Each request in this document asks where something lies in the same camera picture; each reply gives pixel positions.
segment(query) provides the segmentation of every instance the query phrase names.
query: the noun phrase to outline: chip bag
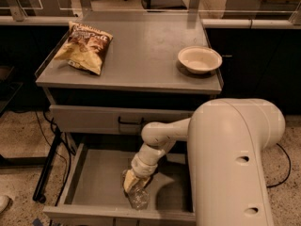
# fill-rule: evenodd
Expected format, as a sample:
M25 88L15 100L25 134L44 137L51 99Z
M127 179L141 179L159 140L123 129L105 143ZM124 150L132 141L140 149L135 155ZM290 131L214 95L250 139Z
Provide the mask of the chip bag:
M101 74L111 34L94 27L69 22L70 35L54 59L68 60L76 69Z

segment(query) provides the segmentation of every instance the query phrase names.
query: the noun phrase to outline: black pole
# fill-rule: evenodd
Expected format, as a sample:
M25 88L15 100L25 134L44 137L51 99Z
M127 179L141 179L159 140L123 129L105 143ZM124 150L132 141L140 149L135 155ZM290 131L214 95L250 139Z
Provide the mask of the black pole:
M61 136L61 132L58 129L58 126L57 126L56 130L55 130L55 138L54 138L53 143L50 147L49 153L47 155L43 170L41 172L41 175L40 175L40 178L39 178L39 181L38 181L35 193L34 193L34 196L32 198L33 201L39 201L41 203L44 203L46 201L46 198L45 198L42 191L44 189L46 180L47 180L49 172L50 172L50 167L51 167L53 159L55 157L56 148L61 142L60 136Z

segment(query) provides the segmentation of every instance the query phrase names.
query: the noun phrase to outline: drawer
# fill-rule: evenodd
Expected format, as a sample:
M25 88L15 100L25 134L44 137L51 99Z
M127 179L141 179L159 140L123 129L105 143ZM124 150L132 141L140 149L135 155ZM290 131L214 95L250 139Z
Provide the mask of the drawer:
M49 218L68 225L196 225L184 153L169 153L160 160L157 173L146 187L148 207L137 211L124 195L122 172L130 167L136 150L131 142L138 136L97 137L102 138L97 146L80 144L58 206L44 207Z
M137 109L77 105L51 105L62 132L97 134L139 134L151 121L172 122L192 116L193 111Z

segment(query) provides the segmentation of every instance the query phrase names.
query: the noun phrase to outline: bowl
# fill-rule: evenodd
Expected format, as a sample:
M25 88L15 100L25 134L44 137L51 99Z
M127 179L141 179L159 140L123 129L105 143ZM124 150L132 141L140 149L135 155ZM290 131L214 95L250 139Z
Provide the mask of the bowl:
M191 73L203 74L213 71L222 64L222 57L208 47L191 46L178 53L178 59Z

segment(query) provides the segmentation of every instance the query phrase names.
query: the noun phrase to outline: black handle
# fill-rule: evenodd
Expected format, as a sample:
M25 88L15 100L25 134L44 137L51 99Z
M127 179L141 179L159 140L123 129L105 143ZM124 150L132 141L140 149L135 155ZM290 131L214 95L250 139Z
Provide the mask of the black handle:
M119 124L142 125L143 122L144 122L144 118L141 118L141 121L139 122L132 122L132 121L122 121L121 117L119 117Z

